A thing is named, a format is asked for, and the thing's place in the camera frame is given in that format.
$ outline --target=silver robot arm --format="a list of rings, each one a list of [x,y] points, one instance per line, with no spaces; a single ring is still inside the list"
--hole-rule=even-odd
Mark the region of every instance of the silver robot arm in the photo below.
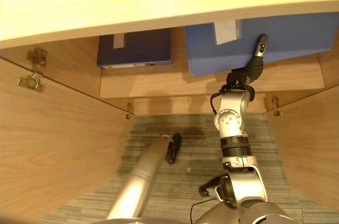
[[[236,211],[236,222],[241,224],[295,223],[277,205],[268,203],[258,163],[251,153],[244,131],[243,114],[255,95],[249,83],[259,78],[263,70],[262,59],[266,46],[267,36],[262,35],[246,67],[232,70],[227,76],[227,84],[211,97],[212,104],[212,99],[221,95],[219,111],[216,112],[213,106],[212,109],[216,114],[215,126],[220,131],[222,164],[226,169],[225,175],[220,176],[219,185],[212,187],[212,190],[220,201],[232,209],[229,213],[233,219]],[[207,212],[196,223],[218,223],[211,221],[211,216]]]

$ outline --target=black cable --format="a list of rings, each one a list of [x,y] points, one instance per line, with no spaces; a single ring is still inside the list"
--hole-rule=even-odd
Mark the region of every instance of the black cable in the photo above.
[[[214,106],[213,106],[213,99],[214,99],[215,97],[218,97],[219,95],[221,95],[221,93],[213,93],[213,94],[211,95],[211,98],[210,98],[210,104],[211,104],[212,111],[213,111],[214,114],[217,114],[217,111],[216,111],[216,109],[215,109]]]
[[[195,205],[197,205],[197,204],[202,204],[202,203],[205,203],[205,202],[208,202],[208,201],[212,201],[212,200],[215,200],[215,199],[217,199],[217,198],[214,198],[214,199],[208,199],[208,200],[205,200],[205,201],[201,201],[201,202],[192,204],[192,206],[191,206],[191,211],[190,211],[191,224],[193,224],[193,221],[192,221],[192,210],[193,210],[193,206],[195,206]]]

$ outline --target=cabinet hinge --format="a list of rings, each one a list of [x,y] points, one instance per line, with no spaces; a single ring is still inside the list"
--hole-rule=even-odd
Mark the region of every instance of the cabinet hinge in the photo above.
[[[279,105],[279,99],[278,97],[273,97],[272,98],[272,104],[273,104],[273,109],[274,109],[274,116],[275,117],[280,117],[282,116],[281,111],[278,109]]]
[[[132,112],[132,103],[128,102],[127,103],[127,114],[125,115],[125,119],[129,119],[130,118],[131,112]]]
[[[19,77],[16,85],[42,93],[44,85],[41,84],[40,78],[43,77],[46,68],[47,51],[41,48],[35,49],[33,52],[28,51],[26,61],[32,64],[33,74]]]

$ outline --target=open cabinet door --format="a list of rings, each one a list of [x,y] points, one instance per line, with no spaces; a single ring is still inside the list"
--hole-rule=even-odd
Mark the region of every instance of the open cabinet door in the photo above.
[[[339,211],[339,86],[267,113],[290,186]]]
[[[0,216],[32,220],[114,176],[133,123],[125,111],[0,59]]]

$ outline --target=gray carpet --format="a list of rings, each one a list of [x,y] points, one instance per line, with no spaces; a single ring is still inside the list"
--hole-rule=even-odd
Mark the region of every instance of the gray carpet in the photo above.
[[[278,204],[298,223],[339,223],[339,213],[290,190],[265,114],[247,114],[246,131],[252,153],[257,156],[269,200]],[[87,224],[104,220],[114,195],[144,150],[161,134],[183,136],[177,162],[163,162],[144,216],[190,223],[190,207],[204,200],[198,187],[224,173],[219,132],[212,115],[137,117],[115,178],[78,199],[43,216],[43,223]],[[211,201],[193,209],[193,220],[217,204]]]

